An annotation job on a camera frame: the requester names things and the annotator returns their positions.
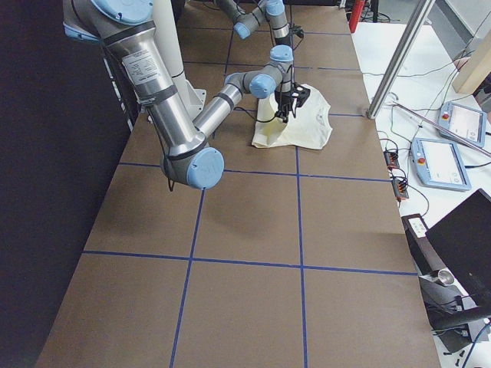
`blue joint cap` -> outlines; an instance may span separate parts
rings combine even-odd
[[[248,36],[251,35],[251,31],[240,21],[234,24],[233,29],[242,40],[245,40]]]
[[[150,19],[153,12],[151,0],[91,0],[91,2],[99,12],[123,25],[141,25]]]
[[[277,17],[285,12],[283,0],[268,0],[266,3],[266,12],[272,17]]]
[[[63,23],[64,33],[67,37],[88,44],[99,44],[101,40],[88,32],[82,32],[77,30],[76,28],[70,27],[69,25]]]
[[[222,154],[206,147],[199,151],[187,168],[186,179],[189,186],[196,189],[209,189],[222,178],[225,163]]]
[[[291,63],[293,61],[293,50],[286,44],[279,44],[271,49],[269,57],[280,63]]]
[[[276,89],[275,79],[271,75],[256,75],[249,84],[251,94],[257,98],[267,98]]]

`black curtain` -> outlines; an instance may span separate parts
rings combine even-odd
[[[100,48],[61,0],[0,8],[0,367],[34,366],[124,145]]]

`white table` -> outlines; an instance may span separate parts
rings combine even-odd
[[[382,74],[385,72],[400,40],[400,36],[404,31],[404,27],[405,25],[388,25],[380,23],[360,23],[358,25],[356,33],[353,34],[353,41],[363,73]],[[446,64],[448,64],[446,67],[426,76],[398,77],[391,92],[397,95],[400,104],[414,110],[422,108],[436,109],[440,107],[443,102],[443,95],[447,90],[447,85],[453,79],[449,78],[449,76],[455,72],[456,69],[431,26],[423,26],[417,40],[410,50],[404,66],[399,72],[399,75],[423,74]],[[364,84],[370,100],[375,95],[381,79],[382,76],[364,74]],[[435,97],[442,88],[443,92],[441,92],[435,100]],[[465,96],[466,95],[455,93],[452,86],[450,86],[446,100],[453,100]],[[479,108],[479,105],[472,96],[458,100],[458,103],[468,107]],[[380,138],[386,138],[386,133],[388,138],[395,141],[399,148],[408,148],[409,143],[406,140],[390,131],[390,111],[391,108],[386,106],[377,116],[376,123],[377,129],[380,131],[379,136]],[[426,114],[432,121],[437,121],[437,111],[420,111],[419,113],[421,115]],[[409,140],[412,140],[414,134],[417,132],[417,137],[440,138],[437,131],[429,126],[429,124],[423,123],[423,127],[418,130],[419,122],[420,120],[416,117],[403,112],[401,109],[394,108],[393,129],[401,136],[405,136]],[[489,131],[489,123],[487,123],[486,128]],[[385,147],[385,143],[386,141],[381,141],[382,147]],[[489,136],[486,138],[484,149],[487,151],[491,150],[491,137]],[[466,165],[477,165],[489,161],[484,155],[476,153],[464,146],[459,146],[459,150]],[[429,227],[441,220],[442,217],[457,207],[478,188],[483,188],[487,193],[491,193],[491,165],[467,170],[467,174],[472,184],[472,189],[468,192],[431,189],[420,184],[415,170],[412,167],[412,163],[408,160],[408,153],[409,151],[406,149],[400,151],[400,165],[406,171],[409,166],[409,183],[424,193],[430,201],[429,211],[424,217],[425,222]],[[413,189],[409,188],[408,190],[410,198],[402,201],[400,205],[400,215],[424,213],[427,207],[424,198]],[[444,356],[443,351],[445,351],[445,347],[440,339],[435,338],[435,344],[440,353],[442,367],[455,367],[456,359],[459,358],[458,353],[455,353],[452,356]],[[460,366],[462,366],[464,359],[465,356],[464,358],[460,358]],[[466,367],[469,368],[475,366],[491,366],[491,342],[477,344]]]

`white surface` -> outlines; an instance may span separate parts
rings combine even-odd
[[[472,35],[476,33],[477,28],[486,14],[491,11],[491,2],[489,0],[472,0],[470,2],[464,0],[446,1]],[[476,36],[478,38],[484,38],[490,29],[491,17],[486,19]]]
[[[353,34],[353,41],[360,62],[361,71],[363,73],[372,74],[384,73],[403,31],[404,25],[360,23],[356,33]],[[448,83],[451,82],[452,78],[449,78],[449,76],[456,70],[452,60],[445,52],[445,48],[431,26],[423,26],[423,29],[418,35],[399,75],[423,74],[446,64],[448,65],[440,71],[435,71],[426,76],[398,77],[391,92],[398,96],[398,102],[400,104],[413,110],[430,107],[437,108],[443,103],[443,95],[445,94],[446,87],[443,89],[442,93],[439,94],[439,92],[442,90],[443,86],[447,86]],[[381,78],[382,76],[364,74],[365,87],[370,99],[375,95]],[[466,95],[456,94],[450,86],[445,100],[452,100],[465,96]],[[473,97],[466,97],[458,100],[458,104],[479,109],[479,106]],[[377,129],[387,133],[388,137],[394,140],[399,148],[409,148],[409,143],[406,140],[392,134],[390,131],[390,113],[390,107],[385,107],[381,110],[376,119]],[[412,140],[415,134],[418,137],[440,138],[437,131],[428,124],[423,123],[423,127],[418,129],[420,121],[408,113],[405,113],[396,107],[394,108],[393,113],[393,129],[409,140]],[[438,112],[420,111],[420,114],[422,115],[425,115],[425,113],[427,113],[428,118],[437,121]],[[489,123],[487,123],[487,130],[490,131]],[[386,137],[384,133],[379,133],[379,136],[380,138]],[[382,141],[381,144],[382,146],[385,146],[386,141]],[[388,143],[388,148],[393,148],[391,143]],[[484,149],[488,151],[491,150],[491,136],[486,137]],[[466,165],[476,165],[489,161],[485,156],[464,146],[459,145],[459,150]],[[410,185],[418,188],[430,200],[430,210],[424,217],[425,222],[429,227],[442,219],[442,217],[457,207],[478,188],[483,188],[486,192],[491,193],[491,165],[479,169],[467,170],[467,174],[469,175],[473,186],[469,192],[430,189],[420,185],[420,182],[415,175],[415,170],[412,167],[413,163],[408,160],[408,152],[409,151],[407,150],[400,151],[400,165],[404,170],[409,171],[408,177]],[[409,189],[409,196],[410,198],[408,200],[402,201],[401,203],[400,215],[425,212],[427,205],[422,196],[412,189]],[[442,352],[445,351],[445,349],[438,338],[436,338],[436,345],[440,352],[440,363],[442,364],[442,367],[454,368],[458,353],[452,356],[444,356]],[[474,349],[472,359],[468,362],[467,367],[470,368],[475,366],[491,366],[490,342],[479,343],[476,346],[476,349]]]

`brown table surface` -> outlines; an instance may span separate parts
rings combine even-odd
[[[235,111],[210,140],[222,181],[170,193],[140,119],[37,367],[440,366],[344,11],[287,11],[305,30],[296,79],[331,104],[328,145],[256,149]],[[240,41],[199,2],[178,33],[208,100],[269,57],[267,26]]]

